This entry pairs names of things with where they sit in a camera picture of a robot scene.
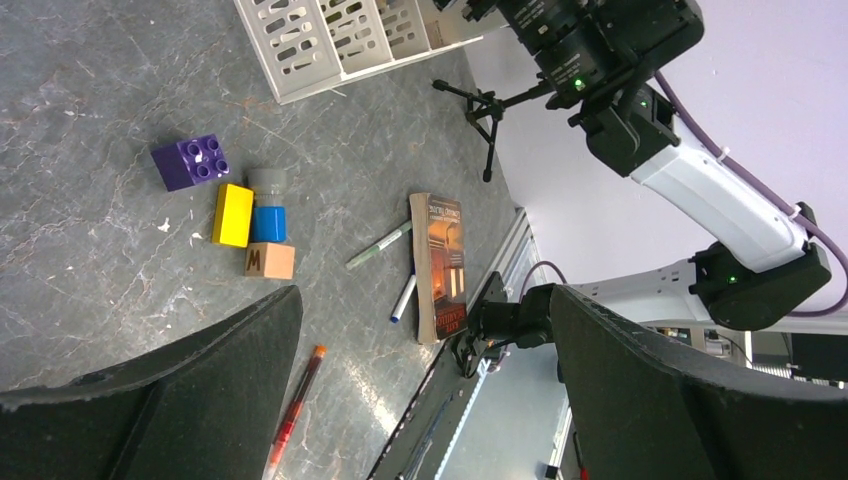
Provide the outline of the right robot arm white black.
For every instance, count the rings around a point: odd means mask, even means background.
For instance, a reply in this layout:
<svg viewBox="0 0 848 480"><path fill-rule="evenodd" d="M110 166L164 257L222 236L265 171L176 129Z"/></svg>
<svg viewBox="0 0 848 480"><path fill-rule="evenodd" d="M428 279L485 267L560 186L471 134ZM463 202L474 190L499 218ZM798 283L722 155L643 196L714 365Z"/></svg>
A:
<svg viewBox="0 0 848 480"><path fill-rule="evenodd" d="M634 322L710 321L756 331L787 317L832 277L838 249L805 204L789 205L712 142L660 68L703 37L694 1L469 1L479 22L501 14L539 66L509 99L467 93L467 119L499 120L547 98L572 109L589 151L618 175L677 207L715 241L656 270L581 284L578 291Z"/></svg>

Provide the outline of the brown small book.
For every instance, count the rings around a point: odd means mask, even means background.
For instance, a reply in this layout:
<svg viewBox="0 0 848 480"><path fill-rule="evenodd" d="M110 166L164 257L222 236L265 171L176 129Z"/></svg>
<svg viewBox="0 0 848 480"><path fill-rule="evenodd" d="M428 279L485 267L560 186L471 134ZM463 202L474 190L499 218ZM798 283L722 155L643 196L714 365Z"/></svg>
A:
<svg viewBox="0 0 848 480"><path fill-rule="evenodd" d="M464 214L457 200L409 197L418 296L417 341L439 343L467 328Z"/></svg>

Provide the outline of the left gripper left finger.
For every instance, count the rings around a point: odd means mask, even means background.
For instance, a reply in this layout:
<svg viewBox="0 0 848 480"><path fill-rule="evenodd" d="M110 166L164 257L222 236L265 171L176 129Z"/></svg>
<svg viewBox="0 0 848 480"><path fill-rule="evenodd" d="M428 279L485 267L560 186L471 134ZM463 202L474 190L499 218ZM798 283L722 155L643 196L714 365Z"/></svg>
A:
<svg viewBox="0 0 848 480"><path fill-rule="evenodd" d="M5 479L258 479L303 305L280 288L229 318L59 387L1 396Z"/></svg>

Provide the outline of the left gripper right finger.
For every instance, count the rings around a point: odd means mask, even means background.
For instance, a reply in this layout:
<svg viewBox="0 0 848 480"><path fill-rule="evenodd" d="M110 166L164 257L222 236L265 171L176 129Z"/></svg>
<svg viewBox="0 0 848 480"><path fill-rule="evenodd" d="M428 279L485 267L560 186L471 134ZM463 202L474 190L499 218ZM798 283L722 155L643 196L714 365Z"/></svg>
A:
<svg viewBox="0 0 848 480"><path fill-rule="evenodd" d="M593 479L843 479L847 394L734 365L557 285L550 299Z"/></svg>

